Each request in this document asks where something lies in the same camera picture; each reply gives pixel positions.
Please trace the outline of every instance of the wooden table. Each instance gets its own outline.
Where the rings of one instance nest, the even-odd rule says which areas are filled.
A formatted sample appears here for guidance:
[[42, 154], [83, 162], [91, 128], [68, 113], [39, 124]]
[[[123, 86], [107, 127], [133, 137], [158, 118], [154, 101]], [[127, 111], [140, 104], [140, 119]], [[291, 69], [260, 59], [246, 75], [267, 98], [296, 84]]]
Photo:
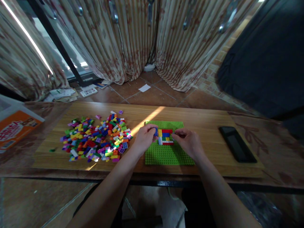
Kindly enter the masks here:
[[[69, 162], [69, 154], [61, 150], [63, 144], [59, 141], [60, 137], [64, 135], [64, 131], [69, 129], [67, 124], [70, 123], [72, 119], [81, 117], [96, 119], [95, 115], [101, 115], [102, 119], [104, 119], [109, 116], [111, 110], [115, 112], [123, 110], [122, 117], [125, 118], [126, 125], [131, 129], [132, 135], [135, 137], [138, 129], [142, 127], [147, 120], [182, 121], [186, 128], [192, 129], [199, 134], [206, 155], [223, 176], [263, 176], [262, 170], [264, 169], [264, 166], [255, 153], [253, 154], [258, 162], [256, 164], [244, 164], [238, 163], [230, 152], [218, 127], [233, 126], [236, 129], [238, 129], [238, 127], [226, 111], [88, 102], [77, 102], [71, 105], [63, 118], [34, 153], [35, 162], [32, 167], [111, 171], [115, 166], [115, 163], [105, 161], [88, 163], [86, 159]], [[56, 148], [56, 151], [50, 153], [49, 150], [54, 148]], [[195, 166], [146, 166], [144, 156], [139, 160], [134, 172], [154, 174], [198, 174]]]

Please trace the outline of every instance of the sunlight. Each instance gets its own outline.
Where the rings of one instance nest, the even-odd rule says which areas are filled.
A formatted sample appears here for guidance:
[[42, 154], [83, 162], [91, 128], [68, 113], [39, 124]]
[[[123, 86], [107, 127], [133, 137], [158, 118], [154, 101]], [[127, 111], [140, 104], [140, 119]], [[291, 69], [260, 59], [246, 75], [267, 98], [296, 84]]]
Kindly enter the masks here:
[[154, 112], [146, 117], [145, 120], [141, 121], [135, 128], [131, 130], [132, 136], [134, 136], [138, 130], [144, 125], [144, 123], [148, 120], [152, 120], [155, 116], [157, 116], [165, 107], [158, 107]]
[[95, 163], [94, 165], [92, 165], [91, 167], [86, 168], [85, 170], [89, 171], [91, 170], [97, 163]]
[[29, 40], [31, 41], [31, 43], [33, 44], [34, 48], [36, 49], [36, 51], [38, 52], [38, 54], [40, 55], [40, 58], [43, 60], [43, 62], [45, 63], [46, 67], [48, 68], [48, 70], [51, 72], [51, 74], [53, 74], [53, 71], [51, 70], [50, 66], [48, 65], [46, 59], [44, 58], [43, 54], [41, 53], [41, 51], [39, 50], [38, 46], [35, 44], [34, 40], [32, 39], [32, 37], [29, 35], [29, 33], [27, 32], [27, 30], [23, 27], [23, 25], [21, 24], [21, 22], [19, 21], [19, 19], [16, 17], [16, 15], [13, 13], [13, 11], [10, 9], [10, 7], [8, 6], [8, 4], [5, 2], [5, 0], [1, 0], [1, 2], [5, 5], [5, 7], [7, 8], [7, 10], [10, 12], [10, 14], [13, 16], [13, 18], [15, 19], [15, 21], [18, 23], [18, 25], [20, 26], [20, 28], [23, 30], [23, 32], [26, 34], [26, 36], [29, 38]]

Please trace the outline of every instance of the black phone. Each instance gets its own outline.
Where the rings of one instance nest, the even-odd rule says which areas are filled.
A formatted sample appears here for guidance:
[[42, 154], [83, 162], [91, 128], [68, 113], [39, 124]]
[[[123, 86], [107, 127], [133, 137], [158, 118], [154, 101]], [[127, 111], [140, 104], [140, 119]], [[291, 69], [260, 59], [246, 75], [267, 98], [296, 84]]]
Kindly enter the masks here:
[[234, 127], [219, 127], [218, 129], [239, 163], [257, 163], [256, 158]]

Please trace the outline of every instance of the striped curtain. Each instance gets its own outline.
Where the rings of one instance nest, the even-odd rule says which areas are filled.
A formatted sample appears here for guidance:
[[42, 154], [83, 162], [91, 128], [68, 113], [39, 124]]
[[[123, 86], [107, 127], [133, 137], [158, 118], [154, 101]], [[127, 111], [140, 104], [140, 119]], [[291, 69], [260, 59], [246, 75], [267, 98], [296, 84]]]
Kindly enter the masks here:
[[[57, 12], [63, 31], [95, 75], [120, 85], [139, 77], [156, 37], [155, 23], [147, 26], [147, 1], [116, 0], [118, 24], [111, 20], [108, 0], [44, 2]], [[82, 7], [82, 16], [75, 6]]]
[[239, 0], [237, 13], [224, 33], [218, 29], [230, 0], [198, 0], [187, 30], [188, 1], [162, 0], [156, 43], [156, 72], [173, 89], [188, 91], [207, 70], [257, 0]]
[[30, 34], [47, 65], [7, 7], [0, 2], [0, 84], [33, 101], [42, 100], [51, 89], [69, 87], [62, 69], [49, 54], [49, 47], [16, 0], [5, 2]]

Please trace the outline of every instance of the cardboard box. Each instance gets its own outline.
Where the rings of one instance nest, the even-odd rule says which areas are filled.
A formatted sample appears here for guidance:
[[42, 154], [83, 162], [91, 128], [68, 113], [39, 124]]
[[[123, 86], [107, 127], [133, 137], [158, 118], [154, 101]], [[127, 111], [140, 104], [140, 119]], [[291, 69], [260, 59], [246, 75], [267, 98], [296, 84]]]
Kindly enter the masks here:
[[44, 119], [24, 107], [24, 103], [0, 95], [0, 153], [14, 146]]

